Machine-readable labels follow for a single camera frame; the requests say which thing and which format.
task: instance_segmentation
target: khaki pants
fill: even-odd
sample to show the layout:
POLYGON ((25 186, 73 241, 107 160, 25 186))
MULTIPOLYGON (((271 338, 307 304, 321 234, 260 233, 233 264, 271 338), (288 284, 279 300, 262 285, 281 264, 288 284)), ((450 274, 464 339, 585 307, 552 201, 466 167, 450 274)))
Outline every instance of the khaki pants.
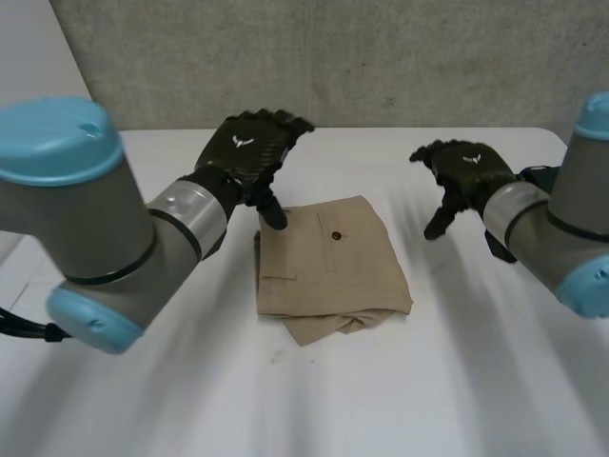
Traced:
POLYGON ((410 312, 387 230, 365 198, 289 208, 286 217, 281 231, 261 219, 258 313, 283 317, 299 345, 410 312))

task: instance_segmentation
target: light blue joint cap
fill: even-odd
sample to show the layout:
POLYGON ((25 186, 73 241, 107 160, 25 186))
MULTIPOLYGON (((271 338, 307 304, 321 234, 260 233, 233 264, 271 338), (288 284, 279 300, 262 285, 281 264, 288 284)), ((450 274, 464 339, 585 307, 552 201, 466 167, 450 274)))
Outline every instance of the light blue joint cap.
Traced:
POLYGON ((609 255, 598 257, 571 271, 555 293, 579 316, 609 316, 609 255))
POLYGON ((575 132, 593 140, 609 140, 609 92, 595 93, 588 99, 575 132))
POLYGON ((47 312, 63 331, 109 354, 122 354, 144 334, 114 309, 61 287, 47 300, 47 312))
POLYGON ((0 109, 0 179, 70 186, 103 176, 122 159, 108 113, 89 100, 43 98, 0 109))

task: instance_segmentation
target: black cable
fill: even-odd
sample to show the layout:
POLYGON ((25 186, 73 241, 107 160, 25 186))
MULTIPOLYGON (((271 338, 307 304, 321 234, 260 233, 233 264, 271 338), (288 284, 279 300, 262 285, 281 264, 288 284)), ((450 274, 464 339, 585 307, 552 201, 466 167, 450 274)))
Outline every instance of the black cable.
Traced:
POLYGON ((44 339, 48 343, 58 343, 65 338, 71 338, 53 323, 38 324, 2 308, 0 308, 0 333, 17 338, 44 339))

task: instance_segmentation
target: robotic hand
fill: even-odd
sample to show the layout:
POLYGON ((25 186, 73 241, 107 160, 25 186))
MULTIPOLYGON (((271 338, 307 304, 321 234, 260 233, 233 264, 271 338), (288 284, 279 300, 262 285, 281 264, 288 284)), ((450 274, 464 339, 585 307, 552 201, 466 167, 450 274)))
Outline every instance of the robotic hand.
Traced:
MULTIPOLYGON (((427 240, 444 235, 458 212, 474 209, 482 217, 491 195, 516 181, 497 152, 482 143, 435 141, 414 152, 410 162, 423 162, 436 176, 438 185, 444 187, 442 205, 424 231, 427 240)), ((516 261, 488 231, 484 236, 496 256, 510 263, 516 261)))
POLYGON ((269 186, 296 140, 313 130, 304 119, 282 110, 246 111, 228 117, 216 130, 195 169, 202 178, 213 173, 210 169, 221 169, 237 186, 239 203, 256 207, 274 229, 285 229, 287 220, 269 186))
POLYGON ((229 117, 194 171, 145 205, 101 107, 58 98, 0 109, 0 229, 37 237, 66 278, 47 301, 56 324, 0 310, 0 332, 126 351, 219 248, 237 205, 285 228, 270 184, 309 131, 284 111, 229 117))
POLYGON ((549 168, 515 175, 495 150, 464 141, 436 141, 410 161, 423 162, 444 187, 427 240, 444 235, 458 212, 474 209, 495 256, 521 261, 576 314, 609 316, 609 215, 603 210, 609 92, 584 105, 558 177, 549 168))

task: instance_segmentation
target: gray concrete wall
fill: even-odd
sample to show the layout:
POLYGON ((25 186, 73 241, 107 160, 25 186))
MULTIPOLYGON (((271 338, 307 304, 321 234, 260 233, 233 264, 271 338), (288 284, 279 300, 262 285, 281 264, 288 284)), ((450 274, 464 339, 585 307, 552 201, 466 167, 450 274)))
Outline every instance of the gray concrete wall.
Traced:
POLYGON ((123 129, 243 109, 319 126, 537 126, 609 89, 607 0, 52 0, 123 129))

